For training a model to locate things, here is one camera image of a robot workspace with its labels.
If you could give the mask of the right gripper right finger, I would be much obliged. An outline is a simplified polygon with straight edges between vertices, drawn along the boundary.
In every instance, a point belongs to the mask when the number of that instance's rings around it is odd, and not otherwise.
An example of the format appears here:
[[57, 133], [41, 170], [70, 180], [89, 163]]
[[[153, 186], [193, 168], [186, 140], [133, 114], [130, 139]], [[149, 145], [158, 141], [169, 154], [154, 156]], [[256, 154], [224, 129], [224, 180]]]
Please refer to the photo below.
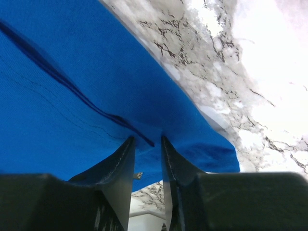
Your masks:
[[305, 231], [308, 182], [292, 172], [206, 173], [161, 138], [169, 231]]

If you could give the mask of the blue printed t shirt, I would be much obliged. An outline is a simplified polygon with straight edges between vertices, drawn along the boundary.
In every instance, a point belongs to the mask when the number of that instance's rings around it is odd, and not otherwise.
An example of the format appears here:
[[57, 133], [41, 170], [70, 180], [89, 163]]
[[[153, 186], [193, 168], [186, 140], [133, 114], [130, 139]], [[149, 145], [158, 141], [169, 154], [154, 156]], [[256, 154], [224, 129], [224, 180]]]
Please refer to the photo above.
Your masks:
[[133, 136], [137, 191], [162, 178], [163, 135], [205, 172], [240, 171], [234, 146], [99, 1], [1, 1], [2, 174], [68, 180]]

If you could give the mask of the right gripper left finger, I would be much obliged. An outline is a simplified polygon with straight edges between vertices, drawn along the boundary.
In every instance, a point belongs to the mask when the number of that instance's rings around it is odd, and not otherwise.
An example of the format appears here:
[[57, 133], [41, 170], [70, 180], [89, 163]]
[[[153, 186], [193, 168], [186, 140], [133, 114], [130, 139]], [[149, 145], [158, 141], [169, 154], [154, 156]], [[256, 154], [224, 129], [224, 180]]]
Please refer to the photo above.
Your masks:
[[125, 231], [128, 229], [135, 140], [68, 181], [51, 174], [0, 177], [3, 231]]

